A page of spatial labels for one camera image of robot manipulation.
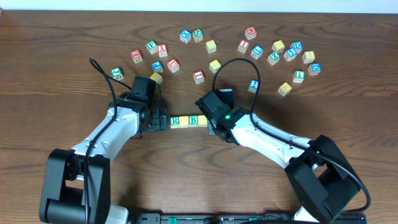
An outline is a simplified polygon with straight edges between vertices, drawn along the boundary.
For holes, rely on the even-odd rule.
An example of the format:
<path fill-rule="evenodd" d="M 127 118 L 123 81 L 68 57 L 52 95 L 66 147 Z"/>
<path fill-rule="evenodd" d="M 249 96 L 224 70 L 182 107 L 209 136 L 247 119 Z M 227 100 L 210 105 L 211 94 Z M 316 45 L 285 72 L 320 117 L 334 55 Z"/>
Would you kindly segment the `green B block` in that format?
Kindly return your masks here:
<path fill-rule="evenodd" d="M 188 126 L 190 128 L 198 127 L 198 116 L 197 115 L 190 115 L 188 117 Z"/>

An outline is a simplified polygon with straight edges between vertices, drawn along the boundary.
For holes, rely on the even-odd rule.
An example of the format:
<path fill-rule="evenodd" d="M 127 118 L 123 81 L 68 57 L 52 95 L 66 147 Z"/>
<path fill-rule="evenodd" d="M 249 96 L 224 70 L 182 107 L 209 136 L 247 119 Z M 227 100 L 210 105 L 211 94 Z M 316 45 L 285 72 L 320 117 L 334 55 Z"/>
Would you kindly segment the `green R block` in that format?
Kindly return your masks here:
<path fill-rule="evenodd" d="M 170 117 L 170 128 L 175 129 L 180 127 L 180 121 L 178 116 L 171 116 Z"/>

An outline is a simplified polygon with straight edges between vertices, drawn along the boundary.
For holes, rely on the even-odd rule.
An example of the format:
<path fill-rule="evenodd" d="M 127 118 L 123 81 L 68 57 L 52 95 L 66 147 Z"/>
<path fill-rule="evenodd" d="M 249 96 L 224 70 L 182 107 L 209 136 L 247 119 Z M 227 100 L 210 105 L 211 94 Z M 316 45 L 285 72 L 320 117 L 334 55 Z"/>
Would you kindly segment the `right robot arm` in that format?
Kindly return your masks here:
<path fill-rule="evenodd" d="M 220 139 L 251 148 L 281 166 L 301 203 L 296 220 L 331 223 L 363 188 L 335 142 L 289 134 L 233 105 L 233 92 L 210 91 L 195 103 Z"/>

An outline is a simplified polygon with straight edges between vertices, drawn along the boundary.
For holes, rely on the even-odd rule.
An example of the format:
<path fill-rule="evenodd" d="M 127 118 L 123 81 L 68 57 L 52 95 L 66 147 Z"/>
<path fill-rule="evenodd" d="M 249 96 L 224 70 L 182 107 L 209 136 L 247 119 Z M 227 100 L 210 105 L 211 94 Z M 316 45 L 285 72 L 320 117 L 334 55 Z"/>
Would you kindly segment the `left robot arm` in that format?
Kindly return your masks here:
<path fill-rule="evenodd" d="M 44 223 L 129 223 L 129 210 L 111 203 L 110 165 L 125 143 L 145 131 L 164 131 L 167 112 L 154 108 L 160 85 L 136 77 L 114 96 L 104 120 L 69 150 L 48 159 L 39 218 Z"/>

